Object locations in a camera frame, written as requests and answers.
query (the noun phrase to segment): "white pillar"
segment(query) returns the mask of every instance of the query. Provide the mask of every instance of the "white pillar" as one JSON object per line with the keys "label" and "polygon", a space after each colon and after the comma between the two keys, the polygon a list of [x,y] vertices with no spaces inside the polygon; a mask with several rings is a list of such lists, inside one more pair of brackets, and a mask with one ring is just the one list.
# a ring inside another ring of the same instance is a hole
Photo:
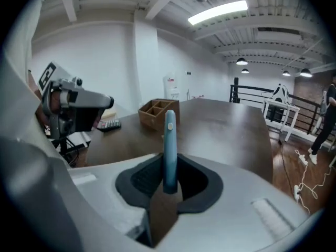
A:
{"label": "white pillar", "polygon": [[145,20],[145,16],[146,12],[142,10],[134,13],[135,72],[141,105],[164,98],[156,25],[152,20]]}

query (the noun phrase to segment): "white sneaker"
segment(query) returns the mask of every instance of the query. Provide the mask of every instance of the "white sneaker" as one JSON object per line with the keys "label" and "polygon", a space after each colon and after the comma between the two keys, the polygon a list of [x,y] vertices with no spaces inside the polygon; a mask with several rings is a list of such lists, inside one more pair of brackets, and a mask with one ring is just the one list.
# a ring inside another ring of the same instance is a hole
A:
{"label": "white sneaker", "polygon": [[316,155],[309,154],[309,158],[313,164],[315,165],[317,164],[317,154]]}

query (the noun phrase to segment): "blue handle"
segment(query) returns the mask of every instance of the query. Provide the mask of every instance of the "blue handle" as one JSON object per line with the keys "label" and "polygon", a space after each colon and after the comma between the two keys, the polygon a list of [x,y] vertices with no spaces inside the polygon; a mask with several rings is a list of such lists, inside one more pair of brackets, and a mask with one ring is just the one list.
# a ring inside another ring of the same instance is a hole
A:
{"label": "blue handle", "polygon": [[177,192],[176,115],[173,110],[165,114],[163,144],[163,192]]}

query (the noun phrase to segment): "brick wall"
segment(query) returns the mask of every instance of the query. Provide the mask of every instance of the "brick wall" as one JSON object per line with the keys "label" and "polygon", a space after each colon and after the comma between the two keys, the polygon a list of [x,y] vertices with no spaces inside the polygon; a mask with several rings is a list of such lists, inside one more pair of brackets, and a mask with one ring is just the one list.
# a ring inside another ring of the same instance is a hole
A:
{"label": "brick wall", "polygon": [[[307,100],[320,104],[322,100],[323,91],[327,90],[329,85],[332,82],[333,72],[334,71],[316,73],[311,78],[305,78],[305,77],[295,78],[293,95],[302,97]],[[301,110],[300,110],[301,114],[312,117],[313,113],[303,108],[314,110],[315,109],[314,106],[304,103],[302,101],[298,101],[298,100],[293,100],[292,103],[294,103],[298,107],[301,107]],[[299,115],[298,119],[306,123],[311,122],[311,119],[304,117],[302,115]],[[296,125],[299,127],[305,128],[306,130],[309,129],[309,125],[304,122],[297,121]]]}

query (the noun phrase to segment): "white cable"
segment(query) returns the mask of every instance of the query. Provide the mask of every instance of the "white cable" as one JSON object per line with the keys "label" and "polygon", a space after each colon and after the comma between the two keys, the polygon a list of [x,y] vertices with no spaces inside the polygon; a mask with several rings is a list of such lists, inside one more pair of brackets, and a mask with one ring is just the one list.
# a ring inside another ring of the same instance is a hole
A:
{"label": "white cable", "polygon": [[[295,149],[295,153],[297,153],[299,156],[301,155],[300,152],[299,152],[298,150],[296,150],[296,149]],[[301,183],[299,184],[298,191],[299,191],[299,192],[302,191],[303,187],[305,186],[307,189],[309,189],[309,190],[311,191],[311,194],[312,194],[313,197],[317,200],[317,199],[318,199],[318,195],[317,195],[317,193],[316,193],[314,190],[315,190],[315,188],[318,187],[318,186],[319,186],[319,187],[323,187],[323,186],[324,186],[324,183],[326,182],[325,179],[327,178],[327,175],[330,175],[330,174],[331,174],[331,169],[332,169],[332,167],[330,167],[329,173],[325,173],[325,174],[324,174],[323,183],[322,183],[321,185],[320,185],[320,184],[315,185],[313,189],[311,189],[309,186],[307,186],[307,185],[303,182],[303,180],[305,179],[304,176],[305,176],[305,174],[306,174],[307,168],[308,168],[308,165],[306,165],[306,168],[305,168],[305,170],[304,170],[303,177],[302,177]]]}
{"label": "white cable", "polygon": [[300,200],[301,200],[301,204],[302,204],[302,206],[303,206],[305,209],[307,209],[307,210],[308,210],[308,214],[310,215],[310,210],[309,210],[309,208],[308,208],[308,207],[306,207],[306,206],[303,204],[303,200],[302,200],[301,196],[299,196],[299,197],[300,197]]}

